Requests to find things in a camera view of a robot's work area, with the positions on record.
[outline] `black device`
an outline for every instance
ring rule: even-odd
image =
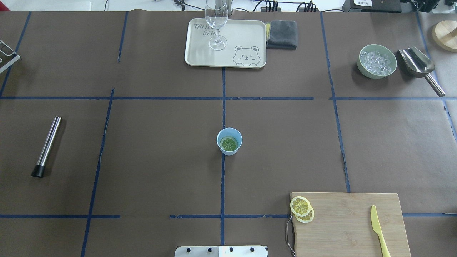
[[[400,0],[346,0],[345,12],[402,12]]]
[[[444,4],[448,6],[452,6],[457,0],[444,0]]]
[[[419,9],[417,11],[430,12],[435,9],[440,0],[417,0],[419,4]]]

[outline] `wooden cutting board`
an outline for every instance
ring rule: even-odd
[[[291,193],[303,196],[314,208],[314,219],[301,223],[293,218],[297,257],[382,257],[372,229],[371,206],[392,257],[411,257],[398,194]]]

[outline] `lime slice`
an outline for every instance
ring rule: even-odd
[[[290,201],[290,210],[298,217],[304,217],[311,211],[311,204],[303,196],[296,196]]]
[[[298,221],[302,222],[302,223],[308,223],[308,222],[313,221],[313,219],[314,219],[314,209],[311,206],[309,207],[309,209],[310,209],[310,212],[307,215],[305,215],[303,217],[298,217],[297,215],[294,215],[295,218]]]
[[[238,142],[233,137],[230,137],[230,136],[224,137],[221,140],[220,146],[225,151],[231,152],[231,151],[235,151],[235,149],[238,147]]]

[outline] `metal scoop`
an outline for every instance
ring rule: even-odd
[[[416,47],[399,50],[401,57],[408,71],[416,78],[425,78],[431,88],[435,90],[439,97],[443,97],[446,93],[440,87],[438,82],[433,78],[430,72],[435,70],[435,64]]]

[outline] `scoop handle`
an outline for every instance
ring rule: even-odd
[[[439,96],[439,97],[443,97],[446,95],[446,93],[444,92],[444,90],[441,88],[440,84],[438,84],[438,82],[433,78],[433,76],[430,74],[430,73],[427,73],[425,75],[425,79],[427,80],[427,82],[430,84],[431,88],[433,88],[433,90],[435,90],[435,93]]]

